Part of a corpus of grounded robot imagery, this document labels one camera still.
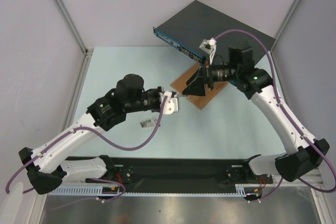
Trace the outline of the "silver SFP plug module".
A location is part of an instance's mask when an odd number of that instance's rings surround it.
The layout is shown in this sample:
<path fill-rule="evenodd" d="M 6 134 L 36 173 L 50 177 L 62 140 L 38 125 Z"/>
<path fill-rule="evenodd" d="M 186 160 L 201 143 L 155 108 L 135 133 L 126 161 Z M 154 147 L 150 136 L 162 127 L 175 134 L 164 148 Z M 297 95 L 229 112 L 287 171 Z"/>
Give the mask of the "silver SFP plug module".
<path fill-rule="evenodd" d="M 175 95 L 176 98 L 188 98 L 188 95 L 185 95 L 185 94 L 181 94 L 181 93 L 177 93 Z"/>

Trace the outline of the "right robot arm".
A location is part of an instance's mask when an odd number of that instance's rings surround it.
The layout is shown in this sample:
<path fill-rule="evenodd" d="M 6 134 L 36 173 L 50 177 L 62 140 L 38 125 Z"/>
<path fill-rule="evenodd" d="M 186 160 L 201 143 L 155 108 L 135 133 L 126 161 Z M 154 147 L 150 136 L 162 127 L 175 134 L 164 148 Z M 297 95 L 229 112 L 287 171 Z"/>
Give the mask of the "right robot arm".
<path fill-rule="evenodd" d="M 325 139 L 316 139 L 297 119 L 280 97 L 272 77 L 264 69 L 255 67 L 253 50 L 246 43 L 230 46 L 229 61 L 220 65 L 203 65 L 187 80 L 183 95 L 205 96 L 217 82 L 233 82 L 267 118 L 278 134 L 284 154 L 247 159 L 248 166 L 242 178 L 254 183 L 263 174 L 277 174 L 293 182 L 317 168 L 330 145 Z"/>

